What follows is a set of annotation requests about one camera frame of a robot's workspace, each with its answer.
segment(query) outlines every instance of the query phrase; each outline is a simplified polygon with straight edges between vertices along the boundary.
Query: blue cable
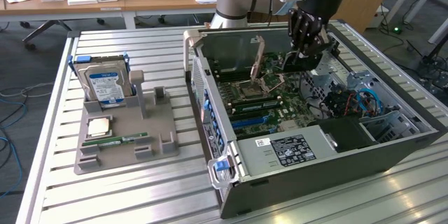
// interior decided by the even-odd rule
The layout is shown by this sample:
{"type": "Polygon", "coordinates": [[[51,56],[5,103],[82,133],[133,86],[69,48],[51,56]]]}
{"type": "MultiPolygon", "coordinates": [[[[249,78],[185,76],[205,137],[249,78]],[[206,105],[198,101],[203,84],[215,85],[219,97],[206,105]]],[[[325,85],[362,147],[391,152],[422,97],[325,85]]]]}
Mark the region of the blue cable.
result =
{"type": "Polygon", "coordinates": [[[378,96],[375,95],[374,91],[370,90],[370,89],[359,89],[359,90],[357,91],[357,93],[355,93],[355,99],[357,99],[358,106],[361,107],[361,109],[365,110],[365,111],[367,110],[367,109],[365,108],[363,104],[361,103],[361,96],[359,96],[359,93],[362,93],[362,92],[369,93],[369,94],[374,97],[374,99],[375,99],[375,103],[377,103],[377,105],[379,106],[379,114],[382,114],[382,103],[381,103],[381,101],[379,101],[379,99],[378,99],[378,96]]]}
{"type": "Polygon", "coordinates": [[[9,144],[9,148],[11,149],[11,153],[13,153],[13,156],[14,156],[14,158],[15,158],[15,162],[17,162],[17,166],[18,166],[18,180],[17,180],[15,184],[9,188],[9,190],[6,190],[5,193],[0,195],[0,199],[1,199],[1,198],[5,197],[6,194],[7,194],[10,191],[13,191],[13,190],[15,189],[15,187],[19,185],[19,183],[21,183],[21,177],[22,177],[22,171],[21,171],[21,165],[19,165],[19,160],[18,160],[18,156],[17,156],[15,147],[14,147],[13,144],[9,142],[9,140],[6,140],[3,137],[0,137],[0,139],[1,139],[2,141],[5,141],[6,144],[9,144]]]}
{"type": "Polygon", "coordinates": [[[18,120],[25,116],[25,114],[26,114],[26,105],[23,103],[21,103],[21,102],[9,102],[9,101],[1,100],[1,99],[0,99],[0,102],[10,103],[10,104],[18,104],[18,105],[22,106],[22,113],[21,113],[19,117],[11,123],[9,123],[7,125],[0,127],[1,129],[3,129],[3,128],[11,126],[14,123],[17,123],[18,120]]]}

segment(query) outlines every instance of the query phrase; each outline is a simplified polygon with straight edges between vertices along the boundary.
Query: motherboard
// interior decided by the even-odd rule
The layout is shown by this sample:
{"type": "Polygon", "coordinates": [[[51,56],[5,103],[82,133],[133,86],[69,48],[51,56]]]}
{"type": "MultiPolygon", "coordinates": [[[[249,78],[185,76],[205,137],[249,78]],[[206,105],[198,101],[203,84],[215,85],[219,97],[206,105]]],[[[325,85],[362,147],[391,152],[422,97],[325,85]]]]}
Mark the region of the motherboard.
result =
{"type": "Polygon", "coordinates": [[[319,117],[298,92],[297,73],[277,67],[282,54],[263,54],[259,76],[250,72],[215,72],[217,88],[237,139],[306,127],[319,117]]]}

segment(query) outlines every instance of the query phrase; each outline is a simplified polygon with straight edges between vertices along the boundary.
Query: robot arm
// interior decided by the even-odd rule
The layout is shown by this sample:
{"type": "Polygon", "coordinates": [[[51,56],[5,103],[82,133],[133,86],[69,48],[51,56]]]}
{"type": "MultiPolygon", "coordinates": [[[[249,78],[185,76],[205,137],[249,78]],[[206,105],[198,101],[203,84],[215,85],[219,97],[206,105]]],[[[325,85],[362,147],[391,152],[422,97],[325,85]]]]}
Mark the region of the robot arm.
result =
{"type": "Polygon", "coordinates": [[[290,37],[290,53],[285,59],[285,71],[311,70],[330,46],[326,36],[329,18],[337,12],[342,0],[217,0],[215,15],[210,28],[246,26],[246,12],[277,13],[286,5],[297,2],[297,9],[287,11],[287,33],[290,37]]]}

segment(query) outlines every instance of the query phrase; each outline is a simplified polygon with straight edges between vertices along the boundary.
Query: aluminum slotted table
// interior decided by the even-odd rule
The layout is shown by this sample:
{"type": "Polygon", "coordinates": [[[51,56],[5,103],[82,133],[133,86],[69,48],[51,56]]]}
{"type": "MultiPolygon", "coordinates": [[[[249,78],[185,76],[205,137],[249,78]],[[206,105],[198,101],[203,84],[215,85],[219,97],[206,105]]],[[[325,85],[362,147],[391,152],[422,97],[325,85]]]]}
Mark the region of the aluminum slotted table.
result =
{"type": "MultiPolygon", "coordinates": [[[[448,125],[446,107],[345,24],[333,25],[448,125]]],[[[190,28],[197,27],[86,31],[66,39],[17,223],[446,223],[446,136],[381,174],[235,218],[218,218],[182,71],[182,32],[190,28]],[[179,155],[75,175],[83,93],[66,58],[123,51],[130,68],[145,73],[143,90],[165,86],[170,94],[179,155]]],[[[342,48],[339,58],[353,71],[365,70],[342,48]]]]}

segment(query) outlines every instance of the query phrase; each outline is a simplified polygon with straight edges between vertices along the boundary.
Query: blue hard drive label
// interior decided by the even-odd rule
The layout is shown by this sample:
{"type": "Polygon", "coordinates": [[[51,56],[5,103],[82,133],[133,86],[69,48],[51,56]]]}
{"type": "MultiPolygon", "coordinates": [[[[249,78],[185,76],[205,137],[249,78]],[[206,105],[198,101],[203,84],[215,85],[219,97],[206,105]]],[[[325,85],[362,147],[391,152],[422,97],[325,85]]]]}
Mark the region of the blue hard drive label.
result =
{"type": "Polygon", "coordinates": [[[89,78],[95,98],[102,104],[114,104],[123,100],[122,88],[117,84],[118,73],[94,73],[89,78]]]}

